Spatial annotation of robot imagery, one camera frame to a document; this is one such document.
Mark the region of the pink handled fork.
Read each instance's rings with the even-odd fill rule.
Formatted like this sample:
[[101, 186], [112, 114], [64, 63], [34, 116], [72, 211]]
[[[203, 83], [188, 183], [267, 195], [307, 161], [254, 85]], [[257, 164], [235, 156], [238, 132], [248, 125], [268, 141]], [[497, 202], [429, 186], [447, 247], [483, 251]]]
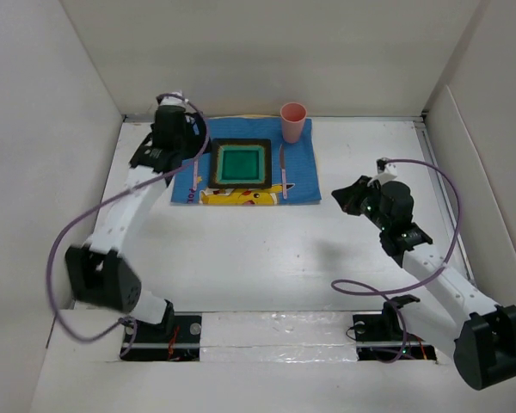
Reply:
[[193, 162], [193, 186], [192, 191], [196, 193], [199, 185], [199, 159], [194, 160]]

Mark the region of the green square plate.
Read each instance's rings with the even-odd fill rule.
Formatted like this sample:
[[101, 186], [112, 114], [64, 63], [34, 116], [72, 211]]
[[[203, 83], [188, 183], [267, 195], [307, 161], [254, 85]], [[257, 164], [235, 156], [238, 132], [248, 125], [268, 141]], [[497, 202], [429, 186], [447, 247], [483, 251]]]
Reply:
[[208, 187], [265, 189], [272, 187], [269, 139], [214, 139]]

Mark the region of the pink handled knife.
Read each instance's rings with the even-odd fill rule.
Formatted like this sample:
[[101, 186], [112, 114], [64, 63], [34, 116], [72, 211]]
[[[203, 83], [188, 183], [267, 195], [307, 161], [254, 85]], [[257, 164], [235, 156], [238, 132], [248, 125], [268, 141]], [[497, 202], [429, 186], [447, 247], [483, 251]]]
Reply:
[[288, 186], [286, 178], [286, 160], [285, 160], [285, 147], [283, 144], [279, 147], [279, 166], [281, 171], [282, 181], [282, 196], [284, 200], [288, 199]]

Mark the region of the pink plastic cup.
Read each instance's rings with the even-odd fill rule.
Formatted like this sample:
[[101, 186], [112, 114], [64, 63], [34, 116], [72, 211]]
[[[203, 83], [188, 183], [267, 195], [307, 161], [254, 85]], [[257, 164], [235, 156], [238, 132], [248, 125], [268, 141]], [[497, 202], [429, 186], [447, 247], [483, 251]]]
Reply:
[[307, 117], [306, 108], [296, 102], [286, 103], [280, 109], [281, 130], [285, 142], [297, 143], [300, 140]]

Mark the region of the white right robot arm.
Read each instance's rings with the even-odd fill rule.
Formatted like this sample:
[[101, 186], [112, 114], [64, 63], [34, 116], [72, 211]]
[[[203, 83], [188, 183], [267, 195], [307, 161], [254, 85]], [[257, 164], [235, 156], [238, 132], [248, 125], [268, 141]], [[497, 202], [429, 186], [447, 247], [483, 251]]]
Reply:
[[332, 193], [344, 213], [367, 217], [384, 252], [413, 275], [443, 306], [437, 313], [419, 299], [393, 293], [399, 309], [380, 318], [392, 339], [410, 332], [452, 358], [464, 382], [482, 390], [516, 377], [516, 306], [502, 306], [444, 262], [433, 240], [413, 221], [414, 199], [398, 181], [361, 176]]

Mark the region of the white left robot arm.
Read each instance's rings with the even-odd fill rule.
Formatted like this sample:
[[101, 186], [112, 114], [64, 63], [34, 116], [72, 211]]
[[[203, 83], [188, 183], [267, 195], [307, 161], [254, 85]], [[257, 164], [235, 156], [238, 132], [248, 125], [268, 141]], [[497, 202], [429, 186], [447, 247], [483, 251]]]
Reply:
[[173, 306], [143, 288], [127, 252], [176, 171], [210, 150], [206, 132], [198, 112], [189, 113], [180, 103], [160, 104], [129, 161], [126, 195], [113, 201], [101, 227], [64, 256], [75, 300], [133, 317], [159, 342], [174, 333]]

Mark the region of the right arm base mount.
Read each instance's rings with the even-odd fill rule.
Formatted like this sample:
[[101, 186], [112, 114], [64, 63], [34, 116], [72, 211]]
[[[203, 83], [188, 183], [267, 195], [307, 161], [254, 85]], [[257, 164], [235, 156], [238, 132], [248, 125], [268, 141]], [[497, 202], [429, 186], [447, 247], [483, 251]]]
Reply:
[[353, 314], [353, 324], [346, 336], [356, 345], [358, 361], [390, 363], [402, 352], [402, 361], [436, 361], [432, 345], [408, 333], [406, 342], [395, 315], [385, 316], [381, 311], [362, 311]]

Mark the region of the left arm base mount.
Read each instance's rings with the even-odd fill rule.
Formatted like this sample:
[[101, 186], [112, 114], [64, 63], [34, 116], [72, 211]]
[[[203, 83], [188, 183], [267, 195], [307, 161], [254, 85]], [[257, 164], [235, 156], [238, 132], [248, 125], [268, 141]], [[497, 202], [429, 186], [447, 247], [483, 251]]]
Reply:
[[153, 326], [138, 323], [136, 331], [126, 327], [120, 347], [122, 361], [199, 361], [201, 313], [177, 313], [168, 335]]

